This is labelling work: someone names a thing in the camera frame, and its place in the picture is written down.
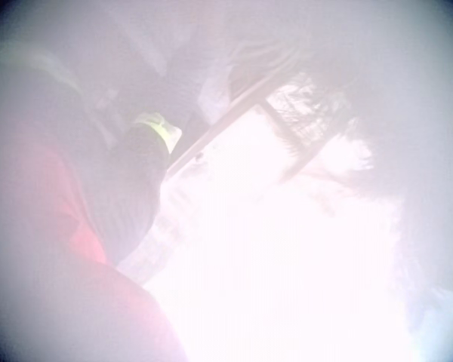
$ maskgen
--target person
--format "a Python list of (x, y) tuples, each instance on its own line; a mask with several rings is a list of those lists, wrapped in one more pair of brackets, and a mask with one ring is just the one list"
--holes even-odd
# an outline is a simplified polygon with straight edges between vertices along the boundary
[[(57, 4), (27, 8), (43, 26), (65, 19), (62, 38), (31, 20), (35, 27), (14, 27), (19, 41), (0, 32), (0, 358), (183, 361), (154, 298), (114, 266), (153, 223), (175, 125), (184, 127), (193, 111), (185, 89), (205, 72), (182, 75), (178, 90), (161, 88), (161, 102), (132, 120), (136, 109), (122, 109), (125, 131), (108, 143), (90, 95), (101, 81), (143, 74), (143, 63), (94, 3), (71, 4), (51, 13)], [(110, 33), (97, 37), (99, 30)], [(204, 59), (203, 50), (187, 56)], [(168, 113), (166, 91), (173, 101), (188, 95), (181, 119), (176, 104)]]

